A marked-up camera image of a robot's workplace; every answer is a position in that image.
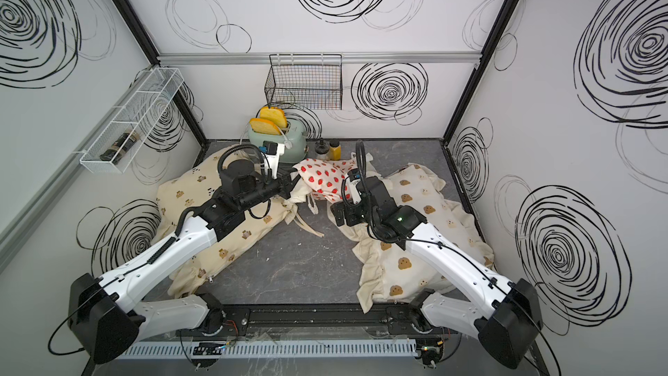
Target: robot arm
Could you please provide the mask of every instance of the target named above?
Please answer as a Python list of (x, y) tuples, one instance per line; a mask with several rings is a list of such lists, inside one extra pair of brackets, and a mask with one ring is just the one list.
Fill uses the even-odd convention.
[[(300, 178), (294, 169), (277, 167), (281, 146), (265, 143), (262, 152), (247, 144), (232, 148), (218, 164), (221, 187), (203, 205), (188, 208), (173, 234), (113, 271), (97, 279), (85, 274), (71, 285), (67, 323), (94, 363), (111, 361), (135, 341), (152, 335), (195, 328), (211, 334), (221, 326), (223, 312), (213, 297), (190, 295), (154, 303), (141, 299), (188, 259), (234, 230), (245, 220), (245, 211), (275, 195), (289, 198)], [(266, 174), (256, 173), (248, 160), (222, 169), (227, 155), (244, 148), (253, 149), (271, 166)], [(517, 368), (542, 326), (536, 289), (524, 280), (514, 284), (485, 268), (443, 237), (421, 213), (407, 205), (397, 206), (378, 178), (365, 177), (361, 141), (357, 159), (359, 170), (349, 172), (356, 203), (347, 201), (344, 194), (343, 202), (331, 206), (337, 225), (368, 224), (369, 235), (421, 257), (470, 300), (423, 292), (417, 297), (416, 329), (447, 327), (477, 336), (496, 360)], [(189, 213), (193, 217), (186, 219)]]
[[(222, 169), (225, 158), (239, 149), (257, 153), (261, 175), (243, 159)], [(72, 283), (67, 325), (95, 364), (107, 363), (135, 341), (163, 332), (199, 328), (207, 333), (220, 328), (223, 312), (213, 297), (190, 295), (153, 303), (141, 299), (191, 257), (227, 236), (246, 219), (247, 210), (267, 202), (269, 212), (273, 196), (290, 197), (300, 177), (295, 169), (278, 167), (284, 150), (276, 143), (265, 143), (262, 150), (248, 144), (231, 148), (218, 163), (221, 187), (203, 205), (186, 209), (171, 235), (97, 279), (84, 274)]]
[(358, 169), (349, 172), (349, 180), (357, 183), (353, 193), (357, 191), (360, 202), (351, 204), (342, 194), (343, 201), (331, 206), (337, 225), (366, 223), (372, 238), (419, 256), (469, 299), (424, 291), (417, 297), (420, 311), (413, 319), (415, 329), (447, 327), (477, 337), (497, 361), (517, 368), (542, 329), (536, 288), (524, 279), (514, 283), (486, 268), (448, 241), (421, 213), (408, 205), (397, 206), (378, 178), (365, 177), (361, 141), (356, 157)]

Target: yellow bottle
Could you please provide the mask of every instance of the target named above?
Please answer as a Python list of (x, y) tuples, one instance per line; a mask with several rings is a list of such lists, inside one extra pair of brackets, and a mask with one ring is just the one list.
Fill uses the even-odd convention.
[(334, 162), (341, 159), (341, 144), (338, 139), (329, 140), (329, 159)]

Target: cream fabric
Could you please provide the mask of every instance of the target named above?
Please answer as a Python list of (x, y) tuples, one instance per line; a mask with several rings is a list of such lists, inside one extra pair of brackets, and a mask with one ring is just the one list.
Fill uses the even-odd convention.
[[(163, 183), (158, 188), (156, 200), (162, 213), (162, 221), (152, 241), (154, 244), (174, 231), (183, 209), (191, 205), (203, 204), (220, 187), (218, 159), (228, 148), (212, 154), (196, 168), (187, 171), (178, 179)], [(245, 152), (233, 153), (225, 160), (223, 166), (227, 167), (229, 163), (242, 158), (248, 159)], [(303, 229), (322, 236), (321, 233), (312, 230), (305, 224), (296, 213), (296, 203), (303, 202), (306, 195), (310, 193), (311, 188), (303, 184), (303, 181), (299, 181), (290, 199), (285, 200), (279, 196), (271, 199), (271, 209), (264, 218), (257, 220), (246, 213), (246, 220), (225, 238), (203, 250), (171, 273), (170, 279), (173, 282), (168, 289), (168, 294), (178, 298), (193, 293), (209, 277), (213, 278), (238, 259), (281, 220), (289, 224), (296, 219), (297, 225)], [(266, 204), (257, 205), (253, 208), (253, 213), (255, 216), (260, 216), (266, 208)]]
[[(433, 171), (415, 163), (388, 177), (388, 189), (397, 204), (410, 205), (427, 217), (451, 242), (462, 248), (478, 262), (491, 266), (494, 254), (480, 240), (474, 218), (465, 213), (461, 204), (446, 200), (440, 193), (445, 181)], [(441, 293), (454, 288), (434, 268), (423, 260), (402, 250), (396, 244), (386, 244), (370, 238), (365, 224), (339, 229), (347, 238), (358, 241), (353, 252), (363, 262), (357, 298), (364, 312), (373, 301), (409, 301), (423, 288)]]

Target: table surface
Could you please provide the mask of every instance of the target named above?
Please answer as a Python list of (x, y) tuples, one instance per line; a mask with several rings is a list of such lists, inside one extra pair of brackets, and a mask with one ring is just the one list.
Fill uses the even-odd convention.
[[(213, 142), (206, 156), (232, 144)], [(460, 201), (438, 140), (369, 140), (365, 148), (383, 177), (408, 163), (419, 163), (446, 181), (442, 191), (446, 199)], [(342, 159), (350, 158), (354, 149), (355, 141), (342, 141)], [(352, 252), (356, 242), (348, 240), (329, 221), (325, 201), (318, 201), (318, 208), (319, 213), (314, 215), (305, 204), (299, 204), (298, 212), (324, 237), (281, 221), (203, 288), (223, 304), (356, 303), (362, 269)], [(170, 284), (169, 279), (163, 281), (151, 298), (169, 298), (166, 289)]]

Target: black wire basket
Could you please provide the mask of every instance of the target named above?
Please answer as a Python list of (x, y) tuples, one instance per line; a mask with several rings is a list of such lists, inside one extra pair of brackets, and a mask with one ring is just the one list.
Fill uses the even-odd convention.
[(272, 54), (264, 84), (267, 104), (288, 102), (308, 109), (341, 109), (341, 54)]

